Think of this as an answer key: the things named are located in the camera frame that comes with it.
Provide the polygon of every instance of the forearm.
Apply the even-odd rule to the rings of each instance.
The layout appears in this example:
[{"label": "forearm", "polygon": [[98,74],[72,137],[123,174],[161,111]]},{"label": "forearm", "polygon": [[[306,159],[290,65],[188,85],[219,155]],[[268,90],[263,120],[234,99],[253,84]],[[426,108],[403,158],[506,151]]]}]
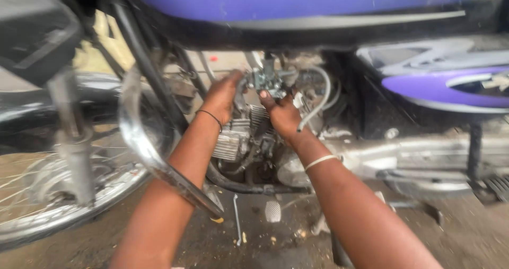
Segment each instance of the forearm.
[{"label": "forearm", "polygon": [[[219,131],[211,116],[198,112],[169,157],[169,163],[198,188],[203,185]],[[111,267],[170,268],[193,210],[169,185],[154,179],[131,216]]]},{"label": "forearm", "polygon": [[[330,151],[304,133],[292,142],[304,166]],[[356,268],[441,268],[404,222],[337,159],[308,169],[323,213]]]}]

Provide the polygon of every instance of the front fork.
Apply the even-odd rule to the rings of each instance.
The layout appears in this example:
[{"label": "front fork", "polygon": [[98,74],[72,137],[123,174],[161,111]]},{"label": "front fork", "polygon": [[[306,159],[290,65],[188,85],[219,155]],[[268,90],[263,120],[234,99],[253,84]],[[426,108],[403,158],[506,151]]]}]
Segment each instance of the front fork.
[{"label": "front fork", "polygon": [[67,161],[70,169],[76,202],[81,206],[93,207],[95,184],[90,155],[94,129],[84,119],[73,67],[62,68],[48,81],[48,90],[60,118],[58,153]]}]

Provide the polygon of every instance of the motorcycle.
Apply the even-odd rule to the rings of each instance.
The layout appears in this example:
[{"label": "motorcycle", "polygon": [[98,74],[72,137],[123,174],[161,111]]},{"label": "motorcycle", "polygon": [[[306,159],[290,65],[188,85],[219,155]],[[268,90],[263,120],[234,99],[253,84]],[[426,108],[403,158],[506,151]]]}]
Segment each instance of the motorcycle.
[{"label": "motorcycle", "polygon": [[[82,224],[149,174],[220,220],[166,162],[207,88],[186,50],[243,51],[207,178],[241,194],[312,193],[246,89],[294,95],[311,131],[361,179],[414,199],[509,198],[509,0],[0,0],[0,66],[41,87],[0,93],[0,250]],[[117,21],[135,65],[98,39]],[[77,73],[80,41],[116,76]],[[168,77],[164,69],[182,71]]]}]

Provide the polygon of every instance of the human hand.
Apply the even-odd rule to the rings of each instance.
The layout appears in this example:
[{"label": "human hand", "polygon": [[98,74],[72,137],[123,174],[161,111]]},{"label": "human hand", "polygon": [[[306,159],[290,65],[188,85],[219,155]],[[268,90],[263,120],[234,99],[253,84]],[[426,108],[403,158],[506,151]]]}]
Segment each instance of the human hand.
[{"label": "human hand", "polygon": [[228,123],[232,116],[235,87],[244,73],[233,70],[227,76],[212,84],[201,110],[207,111],[216,117],[222,125]]},{"label": "human hand", "polygon": [[302,120],[299,110],[293,105],[293,97],[287,95],[276,103],[270,93],[263,90],[260,92],[260,103],[269,113],[274,129],[291,145]]}]

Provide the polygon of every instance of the kickstand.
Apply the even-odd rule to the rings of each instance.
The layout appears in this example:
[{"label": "kickstand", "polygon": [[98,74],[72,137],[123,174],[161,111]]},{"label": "kickstand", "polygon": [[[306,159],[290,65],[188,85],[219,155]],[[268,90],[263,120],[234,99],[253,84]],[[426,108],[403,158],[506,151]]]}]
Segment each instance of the kickstand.
[{"label": "kickstand", "polygon": [[406,200],[406,201],[389,201],[387,202],[387,205],[396,212],[398,208],[410,208],[415,210],[420,210],[424,212],[425,214],[431,216],[438,226],[443,226],[444,224],[444,215],[442,211],[440,211],[438,208],[430,205],[429,203],[425,203],[418,200]]}]

